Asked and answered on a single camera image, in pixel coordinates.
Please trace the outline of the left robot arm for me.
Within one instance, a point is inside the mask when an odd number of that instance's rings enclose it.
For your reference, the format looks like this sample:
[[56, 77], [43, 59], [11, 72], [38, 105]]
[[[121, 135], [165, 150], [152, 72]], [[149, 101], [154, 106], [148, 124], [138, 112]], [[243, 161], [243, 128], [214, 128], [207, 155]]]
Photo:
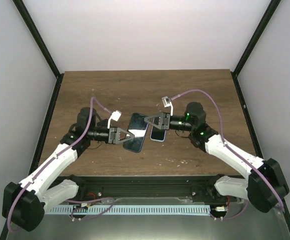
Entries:
[[82, 108], [77, 122], [63, 136], [48, 159], [19, 183], [10, 182], [5, 187], [2, 216], [7, 220], [10, 232], [15, 231], [12, 224], [30, 232], [55, 206], [70, 199], [81, 202], [86, 198], [87, 189], [73, 176], [55, 187], [51, 184], [89, 148], [91, 141], [117, 145], [133, 140], [133, 133], [111, 126], [111, 120], [117, 121], [120, 116], [121, 112], [116, 110], [111, 113], [105, 126], [98, 126], [97, 111], [90, 107]]

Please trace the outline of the blue-edged black phone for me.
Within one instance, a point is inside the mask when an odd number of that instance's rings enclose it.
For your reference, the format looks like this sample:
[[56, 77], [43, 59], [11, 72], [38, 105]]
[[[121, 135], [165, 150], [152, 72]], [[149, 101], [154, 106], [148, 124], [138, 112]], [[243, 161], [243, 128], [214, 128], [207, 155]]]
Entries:
[[147, 116], [137, 112], [131, 115], [127, 131], [133, 134], [134, 138], [123, 143], [124, 149], [134, 153], [141, 152], [148, 129], [145, 117]]

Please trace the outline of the pink-edged black phone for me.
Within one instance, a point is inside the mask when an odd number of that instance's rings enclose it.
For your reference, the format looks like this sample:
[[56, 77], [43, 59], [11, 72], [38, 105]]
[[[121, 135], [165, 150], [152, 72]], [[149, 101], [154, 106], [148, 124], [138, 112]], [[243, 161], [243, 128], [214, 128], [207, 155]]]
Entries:
[[96, 124], [97, 127], [107, 128], [108, 127], [108, 119], [103, 119]]

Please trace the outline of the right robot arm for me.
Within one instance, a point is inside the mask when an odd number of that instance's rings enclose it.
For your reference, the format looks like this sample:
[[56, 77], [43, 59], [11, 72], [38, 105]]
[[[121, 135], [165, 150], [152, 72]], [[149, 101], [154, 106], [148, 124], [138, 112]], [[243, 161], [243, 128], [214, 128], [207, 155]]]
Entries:
[[160, 130], [189, 132], [191, 144], [217, 157], [235, 169], [240, 178], [222, 175], [207, 188], [207, 197], [217, 202], [223, 196], [248, 200], [257, 210], [267, 213], [273, 207], [284, 208], [283, 199], [290, 192], [279, 163], [251, 155], [230, 143], [206, 123], [206, 112], [199, 102], [187, 104], [183, 116], [162, 112], [144, 121]]

